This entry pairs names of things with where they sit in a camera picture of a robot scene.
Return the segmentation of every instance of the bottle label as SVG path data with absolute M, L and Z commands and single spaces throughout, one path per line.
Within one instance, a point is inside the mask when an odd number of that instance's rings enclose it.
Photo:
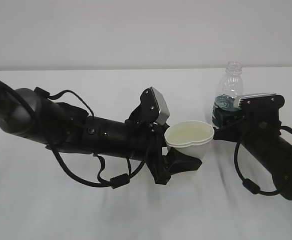
M 242 118 L 242 111 L 233 106 L 234 98 L 221 95 L 215 98 L 212 108 L 212 122 L 217 128 L 223 128 Z

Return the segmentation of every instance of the water bottle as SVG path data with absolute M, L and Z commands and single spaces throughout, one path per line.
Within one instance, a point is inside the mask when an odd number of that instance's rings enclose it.
M 233 106 L 235 98 L 243 95 L 241 69 L 240 63 L 230 61 L 226 74 L 218 84 L 212 111 L 212 123 L 216 128 L 222 128 L 242 117 L 241 111 Z

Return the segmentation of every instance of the black bracket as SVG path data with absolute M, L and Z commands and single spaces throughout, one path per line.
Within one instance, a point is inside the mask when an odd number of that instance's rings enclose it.
M 281 95 L 269 95 L 246 98 L 240 103 L 242 118 L 220 129 L 215 128 L 214 140 L 236 143 L 239 138 L 251 129 L 273 129 L 280 135 L 279 109 L 285 100 Z

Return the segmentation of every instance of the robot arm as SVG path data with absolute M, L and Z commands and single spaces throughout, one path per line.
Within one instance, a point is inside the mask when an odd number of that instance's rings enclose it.
M 144 164 L 149 167 L 155 182 L 163 185 L 168 183 L 173 174 L 194 171 L 200 167 L 201 160 L 184 155 L 174 148 L 170 149 L 167 156 L 162 155 L 161 149 L 166 146 L 164 133 L 169 127 L 166 123 L 169 110 L 162 94 L 155 88 L 143 91 L 140 105 L 125 122 L 96 117 L 89 107 L 91 116 L 79 107 L 51 101 L 64 93 L 75 94 L 65 90 L 50 96 L 41 88 L 34 91 L 27 88 L 13 90 L 0 81 L 1 129 L 45 144 L 68 176 L 91 187 L 117 188 L 125 185 Z M 101 168 L 104 168 L 104 159 L 99 155 L 126 158 L 128 161 L 140 160 L 141 163 L 129 175 L 93 183 L 75 176 L 59 153 L 94 154 L 99 158 Z

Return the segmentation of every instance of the screw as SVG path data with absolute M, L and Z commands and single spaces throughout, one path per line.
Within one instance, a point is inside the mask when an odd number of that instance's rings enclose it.
M 93 127 L 90 127 L 88 128 L 87 132 L 92 135 L 95 134 L 96 130 Z

